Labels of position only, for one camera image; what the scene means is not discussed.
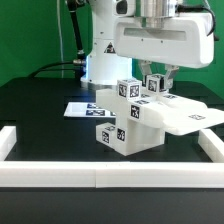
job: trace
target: black cable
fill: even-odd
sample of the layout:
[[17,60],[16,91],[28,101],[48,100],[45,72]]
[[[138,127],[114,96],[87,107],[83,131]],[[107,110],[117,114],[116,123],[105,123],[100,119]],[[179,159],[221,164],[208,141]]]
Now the black cable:
[[73,68],[73,69],[71,69],[71,68],[43,69],[43,70],[36,71],[35,76],[38,75],[41,72],[54,72],[54,71],[73,71],[73,72],[75,72],[75,71],[77,71],[79,69],[80,68]]
[[58,65],[68,65],[68,64],[73,65],[73,61],[64,61],[64,62],[56,62],[56,63],[48,64],[48,65],[45,65],[45,66],[37,69],[36,71],[30,73],[27,77],[34,78],[36,76],[36,74],[38,74],[40,71],[42,71],[46,68],[51,68],[51,67],[58,66]]
[[70,12],[70,15],[71,15],[71,19],[72,19],[73,30],[74,30],[74,35],[75,35],[75,39],[76,39],[76,45],[77,45],[77,49],[78,49],[78,59],[85,59],[85,53],[84,53],[84,49],[82,46],[82,39],[81,39],[80,30],[79,30],[79,24],[78,24],[76,11]]

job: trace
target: cable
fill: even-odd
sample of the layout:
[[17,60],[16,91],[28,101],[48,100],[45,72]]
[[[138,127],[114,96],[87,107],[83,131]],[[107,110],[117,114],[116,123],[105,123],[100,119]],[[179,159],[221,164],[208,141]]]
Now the cable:
[[[64,61],[64,44],[63,44],[63,36],[61,29],[61,4],[60,0],[57,0],[57,20],[58,20],[58,33],[59,33],[59,41],[60,41],[60,54],[61,61]],[[61,72],[61,77],[64,78],[64,70]]]
[[76,68],[59,68],[59,69],[42,69],[42,70],[38,70],[35,73],[35,76],[41,72],[55,72],[55,71],[77,71],[80,68],[76,67]]
[[36,76],[36,74],[38,74],[40,71],[43,71],[46,68],[51,68],[51,67],[58,66],[58,65],[73,65],[73,64],[74,64],[73,61],[64,61],[64,62],[56,62],[56,63],[48,64],[48,65],[45,65],[45,66],[37,69],[36,71],[30,73],[27,77],[34,78]]
[[206,6],[208,9],[211,9],[208,0],[203,0],[203,2],[204,2],[205,6]]

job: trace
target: white block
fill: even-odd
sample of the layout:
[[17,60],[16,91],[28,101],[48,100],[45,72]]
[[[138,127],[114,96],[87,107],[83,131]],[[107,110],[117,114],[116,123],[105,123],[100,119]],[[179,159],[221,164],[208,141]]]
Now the white block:
[[146,90],[148,93],[160,93],[163,91],[160,87],[160,81],[164,76],[160,74],[147,75],[146,78]]
[[199,131],[198,144],[215,163],[224,163],[224,142],[211,130]]
[[102,164],[96,169],[96,187],[130,187],[130,162]]
[[113,148],[116,127],[111,123],[104,123],[96,126],[96,140]]
[[131,187],[223,188],[224,165],[132,163]]
[[137,79],[117,81],[117,96],[122,99],[139,99],[141,97],[142,82]]
[[16,127],[5,126],[0,132],[0,161],[4,161],[16,143]]
[[95,187],[92,163],[2,162],[0,187]]
[[167,106],[174,108],[174,109],[180,109],[183,111],[196,111],[196,110],[206,110],[207,106],[206,104],[191,100],[185,97],[176,96],[173,94],[164,94],[158,96],[158,101],[166,104]]

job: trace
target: black tabletop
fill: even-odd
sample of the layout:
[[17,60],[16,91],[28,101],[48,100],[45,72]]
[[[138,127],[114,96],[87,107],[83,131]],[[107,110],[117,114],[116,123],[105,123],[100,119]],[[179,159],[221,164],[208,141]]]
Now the black tabletop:
[[[173,94],[224,110],[205,86],[175,82]],[[96,142],[97,124],[113,119],[65,118],[68,102],[94,102],[73,79],[17,78],[0,88],[0,126],[15,125],[7,161],[211,162],[198,132],[166,134],[165,144],[130,156]],[[224,126],[212,130],[223,139]],[[0,223],[223,223],[222,189],[0,189]]]

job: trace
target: green backdrop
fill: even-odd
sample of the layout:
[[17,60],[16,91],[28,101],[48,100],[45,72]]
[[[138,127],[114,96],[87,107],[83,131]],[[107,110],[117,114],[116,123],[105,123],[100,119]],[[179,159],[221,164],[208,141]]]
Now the green backdrop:
[[[188,3],[201,2],[188,0]],[[176,80],[203,83],[224,98],[224,1],[210,0],[210,4],[216,13],[216,33],[220,37],[220,41],[215,43],[215,59],[207,68],[181,68]],[[60,5],[64,58],[71,60],[76,57],[72,24],[64,0]],[[78,17],[84,49],[88,53],[92,45],[90,7],[81,8]],[[57,0],[0,1],[0,21],[0,85],[12,78],[27,76],[45,64],[60,61]],[[134,66],[134,73],[140,77],[137,66]],[[60,77],[59,73],[45,75]]]

